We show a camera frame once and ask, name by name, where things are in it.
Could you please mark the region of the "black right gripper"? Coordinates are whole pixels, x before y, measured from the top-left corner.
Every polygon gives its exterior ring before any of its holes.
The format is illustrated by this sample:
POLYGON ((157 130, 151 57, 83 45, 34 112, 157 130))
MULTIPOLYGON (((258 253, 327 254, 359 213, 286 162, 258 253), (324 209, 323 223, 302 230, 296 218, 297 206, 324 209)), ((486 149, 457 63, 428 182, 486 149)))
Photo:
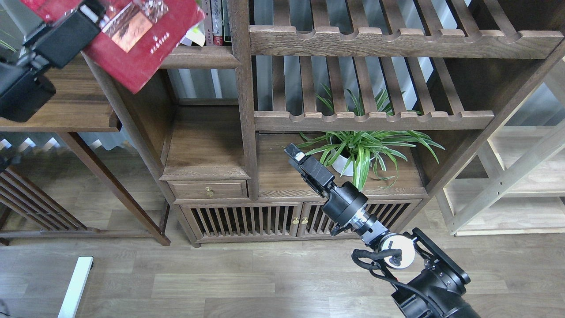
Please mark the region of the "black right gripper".
POLYGON ((305 153, 295 144, 290 143, 284 152, 289 156, 288 162, 295 165, 305 182, 321 197, 327 199, 322 211, 341 227, 355 230, 361 229, 369 219, 365 212, 368 198, 351 182, 338 186, 335 176, 315 158, 306 158, 305 153))

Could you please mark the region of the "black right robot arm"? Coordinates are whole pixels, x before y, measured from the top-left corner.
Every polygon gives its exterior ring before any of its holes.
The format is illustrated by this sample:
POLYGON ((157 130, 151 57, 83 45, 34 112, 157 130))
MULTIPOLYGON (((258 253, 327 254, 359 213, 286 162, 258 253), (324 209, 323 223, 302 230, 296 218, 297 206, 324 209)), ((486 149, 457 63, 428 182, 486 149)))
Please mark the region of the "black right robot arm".
POLYGON ((392 298, 406 318, 477 318, 463 299, 470 277, 420 229, 393 233, 366 212, 367 197, 350 182, 339 186, 335 176, 296 145, 285 148, 289 163, 318 195, 322 211, 335 223, 331 235, 351 229, 368 247, 355 249, 353 262, 389 282, 392 298))

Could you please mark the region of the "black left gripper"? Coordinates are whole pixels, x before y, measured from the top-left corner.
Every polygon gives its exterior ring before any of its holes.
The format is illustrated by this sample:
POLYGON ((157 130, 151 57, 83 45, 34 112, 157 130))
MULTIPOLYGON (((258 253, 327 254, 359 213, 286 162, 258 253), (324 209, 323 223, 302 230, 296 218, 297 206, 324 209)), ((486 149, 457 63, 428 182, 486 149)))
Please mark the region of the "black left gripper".
POLYGON ((23 44, 15 63, 1 63, 0 114, 10 121, 28 121, 56 93, 44 73, 63 68, 101 32, 106 8, 99 0, 83 0, 79 10, 56 23, 41 24, 23 44))

